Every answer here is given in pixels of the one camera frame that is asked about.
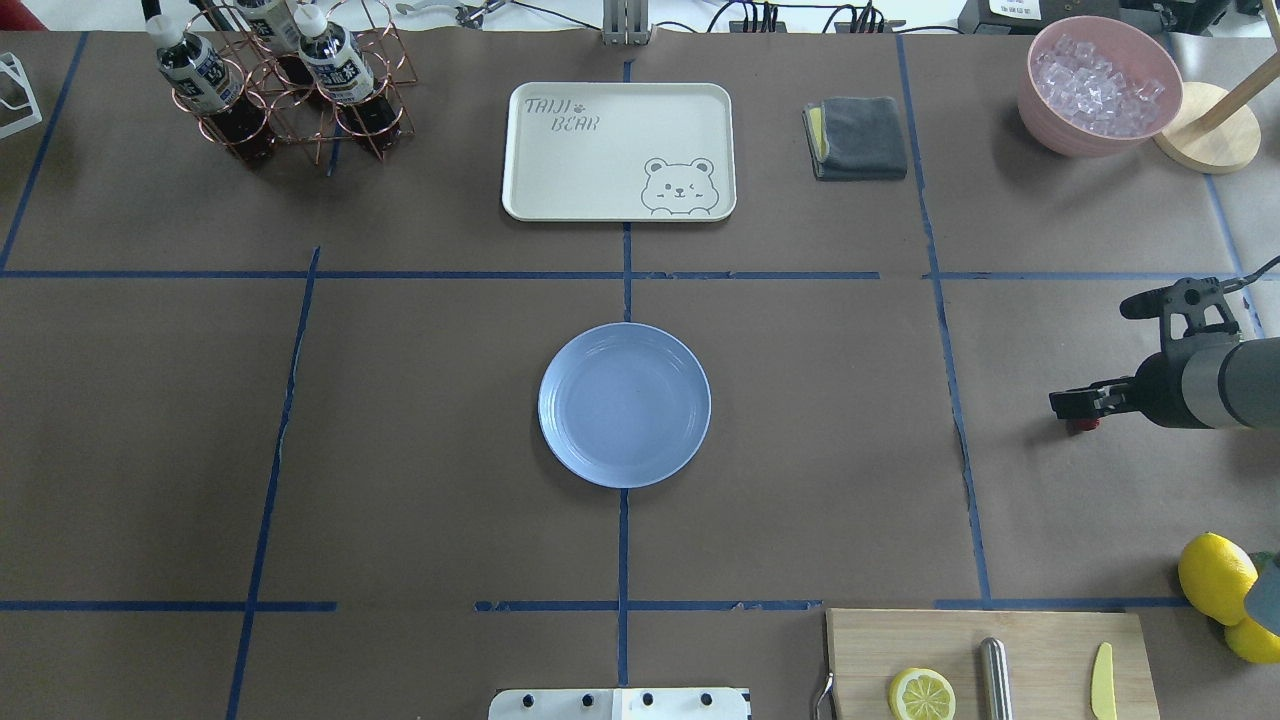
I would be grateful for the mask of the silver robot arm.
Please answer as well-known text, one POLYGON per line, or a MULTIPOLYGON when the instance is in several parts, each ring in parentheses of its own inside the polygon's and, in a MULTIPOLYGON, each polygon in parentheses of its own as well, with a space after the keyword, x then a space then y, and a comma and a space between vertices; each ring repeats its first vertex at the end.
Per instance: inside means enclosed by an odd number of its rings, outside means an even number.
POLYGON ((1276 429, 1277 340, 1153 354, 1132 375, 1052 392, 1050 406, 1057 419, 1079 427, 1138 413, 1171 429, 1276 429))

